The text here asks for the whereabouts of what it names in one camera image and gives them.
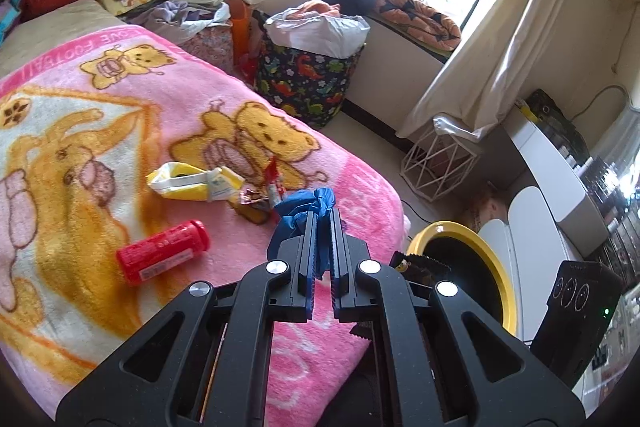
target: dinosaur print basket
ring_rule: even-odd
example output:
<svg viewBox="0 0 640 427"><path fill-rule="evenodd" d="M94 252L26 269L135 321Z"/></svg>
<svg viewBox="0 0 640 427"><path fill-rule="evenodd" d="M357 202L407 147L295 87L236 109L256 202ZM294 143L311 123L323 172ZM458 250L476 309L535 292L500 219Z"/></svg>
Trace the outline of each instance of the dinosaur print basket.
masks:
<svg viewBox="0 0 640 427"><path fill-rule="evenodd" d="M271 105L322 129L340 111L363 49L333 58L277 46L265 34L255 87Z"/></svg>

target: white wire basket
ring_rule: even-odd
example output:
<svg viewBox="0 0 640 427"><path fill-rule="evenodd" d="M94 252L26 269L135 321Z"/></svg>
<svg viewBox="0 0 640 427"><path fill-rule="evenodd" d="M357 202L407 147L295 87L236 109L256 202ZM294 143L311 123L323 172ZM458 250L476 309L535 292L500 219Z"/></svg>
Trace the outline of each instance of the white wire basket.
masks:
<svg viewBox="0 0 640 427"><path fill-rule="evenodd" d="M478 144L439 134L430 123L402 160L400 175L418 196L435 201L465 180L481 154Z"/></svg>

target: yellow snack bag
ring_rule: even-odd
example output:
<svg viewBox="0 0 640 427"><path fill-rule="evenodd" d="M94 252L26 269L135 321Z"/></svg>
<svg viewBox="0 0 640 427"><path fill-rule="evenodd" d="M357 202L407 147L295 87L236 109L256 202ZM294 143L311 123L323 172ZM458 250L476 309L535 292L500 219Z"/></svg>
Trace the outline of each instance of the yellow snack bag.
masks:
<svg viewBox="0 0 640 427"><path fill-rule="evenodd" d="M168 162L148 174L146 184L168 200L220 201L234 197L244 178L227 167L203 171L187 163Z"/></svg>

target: white plastic bag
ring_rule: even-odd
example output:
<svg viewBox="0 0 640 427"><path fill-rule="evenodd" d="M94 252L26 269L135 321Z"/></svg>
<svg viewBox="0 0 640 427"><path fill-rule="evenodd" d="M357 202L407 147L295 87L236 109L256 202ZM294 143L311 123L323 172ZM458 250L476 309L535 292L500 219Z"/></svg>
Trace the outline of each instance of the white plastic bag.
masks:
<svg viewBox="0 0 640 427"><path fill-rule="evenodd" d="M349 58L367 39L370 26L359 15L338 18L309 12L304 19L288 20L287 15L297 10L286 9L264 23L267 35L277 46L333 58Z"/></svg>

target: blue glove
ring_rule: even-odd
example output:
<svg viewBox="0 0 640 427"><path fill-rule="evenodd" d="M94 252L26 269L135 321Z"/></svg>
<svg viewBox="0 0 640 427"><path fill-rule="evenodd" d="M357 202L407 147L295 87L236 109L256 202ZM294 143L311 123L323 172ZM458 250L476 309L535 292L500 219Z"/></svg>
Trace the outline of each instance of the blue glove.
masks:
<svg viewBox="0 0 640 427"><path fill-rule="evenodd" d="M311 190L298 190L287 196L274 209L282 218L271 236L267 248L267 259L272 261L278 256L280 244L285 239L297 237L305 233L306 213L313 212L318 216L318 227L324 228L329 222L329 211L335 206L334 192L327 187ZM316 258L316 279L329 270L329 245L327 234L318 234L318 257Z"/></svg>

